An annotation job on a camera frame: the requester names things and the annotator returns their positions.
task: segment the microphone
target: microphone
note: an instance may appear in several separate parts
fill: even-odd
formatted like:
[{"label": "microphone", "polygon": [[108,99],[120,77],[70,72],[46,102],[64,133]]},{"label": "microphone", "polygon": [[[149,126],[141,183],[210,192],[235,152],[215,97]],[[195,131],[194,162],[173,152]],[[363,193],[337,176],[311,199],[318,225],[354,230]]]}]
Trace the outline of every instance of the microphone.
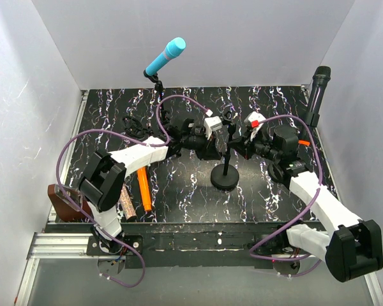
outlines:
[{"label": "microphone", "polygon": [[171,59],[178,57],[185,48],[186,42],[180,37],[170,41],[165,50],[163,50],[163,52],[145,69],[143,72],[145,77],[155,75],[160,68],[166,65]]},{"label": "microphone", "polygon": [[[324,97],[327,83],[331,79],[331,68],[327,66],[319,66],[313,75],[312,90],[308,101],[308,108],[303,116],[303,120],[312,132],[317,127],[319,121],[319,109]],[[299,134],[299,140],[307,142],[309,135],[306,134],[305,128],[302,128]]]}]

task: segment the white plastic part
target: white plastic part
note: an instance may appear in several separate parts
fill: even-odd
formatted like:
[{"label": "white plastic part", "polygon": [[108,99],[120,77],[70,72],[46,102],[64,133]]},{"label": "white plastic part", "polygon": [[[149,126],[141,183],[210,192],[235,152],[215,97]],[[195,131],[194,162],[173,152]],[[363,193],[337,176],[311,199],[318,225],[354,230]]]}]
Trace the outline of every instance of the white plastic part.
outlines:
[{"label": "white plastic part", "polygon": [[[92,211],[92,215],[94,216],[94,220],[100,225],[97,229],[102,229],[106,231],[112,237],[118,236],[118,234],[122,231],[121,223],[117,218],[116,207],[113,206],[110,210],[106,212],[99,212],[98,209],[88,201],[88,206]],[[107,235],[105,235],[102,231],[98,231],[103,237],[107,240],[111,240]]]},{"label": "white plastic part", "polygon": [[325,227],[329,238],[332,238],[334,231],[339,225],[346,227],[359,223],[361,218],[343,206],[326,188],[318,185],[318,178],[313,172],[303,172],[297,177],[292,177],[289,190],[296,196],[309,204],[317,189],[320,193],[316,202],[312,205],[311,211]]},{"label": "white plastic part", "polygon": [[[248,126],[249,128],[252,127],[252,123],[255,121],[261,122],[265,120],[266,118],[257,112],[252,112],[247,116],[247,118],[244,119],[244,124]],[[257,135],[258,131],[262,127],[263,123],[259,124],[257,127],[253,128],[250,136],[250,141],[252,142],[255,136]]]},{"label": "white plastic part", "polygon": [[204,127],[206,129],[206,138],[210,139],[211,134],[214,131],[221,129],[223,126],[223,122],[219,116],[210,117],[204,119]]},{"label": "white plastic part", "polygon": [[[149,137],[144,143],[158,145],[164,143],[164,141],[156,137]],[[166,158],[167,149],[167,146],[155,148],[150,147],[149,145],[133,145],[126,149],[110,153],[112,154],[112,158],[118,163],[125,164],[125,177],[128,177],[141,167],[145,167],[157,161],[163,161]]]},{"label": "white plastic part", "polygon": [[326,247],[331,241],[326,232],[315,231],[306,224],[298,224],[287,229],[287,236],[291,246],[325,261]]}]

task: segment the white wall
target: white wall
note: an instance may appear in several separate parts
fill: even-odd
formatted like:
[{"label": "white wall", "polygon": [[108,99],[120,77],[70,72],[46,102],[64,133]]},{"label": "white wall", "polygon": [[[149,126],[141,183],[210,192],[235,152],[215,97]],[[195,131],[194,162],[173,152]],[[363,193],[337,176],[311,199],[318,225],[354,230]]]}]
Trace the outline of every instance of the white wall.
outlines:
[{"label": "white wall", "polygon": [[0,0],[0,305],[13,305],[80,91],[30,0]]},{"label": "white wall", "polygon": [[383,235],[383,0],[356,0],[322,63],[332,80],[320,132],[339,193]]},{"label": "white wall", "polygon": [[176,36],[166,87],[307,84],[354,0],[33,0],[81,89],[152,87],[146,66]]}]

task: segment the black microphone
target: black microphone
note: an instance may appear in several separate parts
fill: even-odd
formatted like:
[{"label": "black microphone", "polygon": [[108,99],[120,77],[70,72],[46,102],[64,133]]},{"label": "black microphone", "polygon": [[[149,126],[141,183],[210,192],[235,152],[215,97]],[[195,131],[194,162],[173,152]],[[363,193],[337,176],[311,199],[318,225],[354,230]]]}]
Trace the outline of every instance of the black microphone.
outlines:
[{"label": "black microphone", "polygon": [[[331,79],[331,68],[319,66],[312,78],[312,90],[308,101],[308,108],[302,118],[311,132],[318,125],[319,108],[322,103],[322,98],[324,97],[326,85]],[[302,128],[299,134],[299,140],[309,140],[309,135],[307,135],[305,128]]]}]

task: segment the gray floor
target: gray floor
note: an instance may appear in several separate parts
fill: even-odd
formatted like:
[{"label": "gray floor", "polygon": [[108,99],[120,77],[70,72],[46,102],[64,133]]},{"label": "gray floor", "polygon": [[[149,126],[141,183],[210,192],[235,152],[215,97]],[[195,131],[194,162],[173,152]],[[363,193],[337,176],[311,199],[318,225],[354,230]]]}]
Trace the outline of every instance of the gray floor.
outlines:
[{"label": "gray floor", "polygon": [[[342,284],[325,265],[291,280],[267,273],[247,267],[148,268],[138,287],[126,289],[100,277],[95,259],[41,259],[28,305],[373,305],[364,277]],[[139,274],[123,270],[118,278],[131,282]]]}]

